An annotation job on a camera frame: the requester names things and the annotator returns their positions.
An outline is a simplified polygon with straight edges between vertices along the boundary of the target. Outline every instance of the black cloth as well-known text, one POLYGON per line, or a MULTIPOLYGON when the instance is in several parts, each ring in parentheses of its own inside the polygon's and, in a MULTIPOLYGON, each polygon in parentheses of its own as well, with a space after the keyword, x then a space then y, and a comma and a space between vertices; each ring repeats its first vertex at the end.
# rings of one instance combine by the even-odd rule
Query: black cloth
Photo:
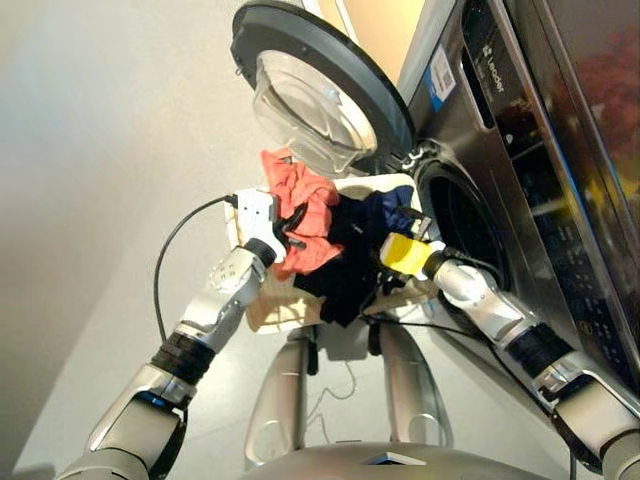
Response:
POLYGON ((297 274, 294 280, 296 288, 326 297, 320 310, 322 320, 346 327, 373 300, 370 294, 381 271, 379 252, 384 240, 390 232, 411 233, 413 219, 398 207, 410 206, 412 193, 412 187, 402 186, 373 192, 362 201, 341 195, 340 203, 331 207, 327 238, 344 250, 310 274, 297 274))

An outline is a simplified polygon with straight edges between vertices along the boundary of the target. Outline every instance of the white wall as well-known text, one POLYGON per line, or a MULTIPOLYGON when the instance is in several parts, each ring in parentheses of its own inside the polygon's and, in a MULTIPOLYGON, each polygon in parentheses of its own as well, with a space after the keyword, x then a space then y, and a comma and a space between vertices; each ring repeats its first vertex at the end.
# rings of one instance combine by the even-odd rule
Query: white wall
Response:
MULTIPOLYGON (((99 347, 114 359, 153 351, 153 263, 177 219, 261 181, 257 153, 273 145, 228 52, 240 3, 0 0, 0 477, 87 322, 113 319, 99 347)), ((220 257, 209 215, 167 262, 172 320, 220 257)), ((128 358, 81 388, 133 372, 128 358)))

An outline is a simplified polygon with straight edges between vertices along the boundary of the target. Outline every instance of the sticker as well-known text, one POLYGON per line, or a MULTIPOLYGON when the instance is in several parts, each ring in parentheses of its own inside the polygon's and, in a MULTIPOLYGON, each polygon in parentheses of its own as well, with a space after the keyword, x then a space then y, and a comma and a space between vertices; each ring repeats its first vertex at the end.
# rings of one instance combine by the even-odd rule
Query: sticker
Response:
POLYGON ((456 86, 456 80, 453 78, 453 72, 442 45, 436 49, 429 67, 424 72, 424 82, 429 89, 433 109, 437 112, 456 86))

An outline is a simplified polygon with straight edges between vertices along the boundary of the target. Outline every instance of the washing machine door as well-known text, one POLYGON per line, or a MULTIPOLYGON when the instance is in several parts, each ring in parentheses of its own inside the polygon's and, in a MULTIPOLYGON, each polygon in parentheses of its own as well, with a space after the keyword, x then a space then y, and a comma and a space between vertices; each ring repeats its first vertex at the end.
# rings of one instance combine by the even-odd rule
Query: washing machine door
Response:
POLYGON ((233 19, 231 53, 275 139, 323 175, 383 170, 414 145, 399 93, 375 62, 324 20, 282 2, 251 2, 233 19))

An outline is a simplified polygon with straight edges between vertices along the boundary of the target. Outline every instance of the barcode label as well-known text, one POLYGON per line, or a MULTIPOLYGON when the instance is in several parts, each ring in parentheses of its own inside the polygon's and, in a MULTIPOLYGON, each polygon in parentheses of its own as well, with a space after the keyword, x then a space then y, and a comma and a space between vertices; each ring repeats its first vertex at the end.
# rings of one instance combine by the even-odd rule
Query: barcode label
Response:
POLYGON ((434 93, 440 102, 444 102, 456 86, 456 81, 453 78, 453 72, 451 71, 447 54, 444 52, 442 45, 440 45, 433 54, 430 71, 431 81, 433 82, 435 90, 434 93))

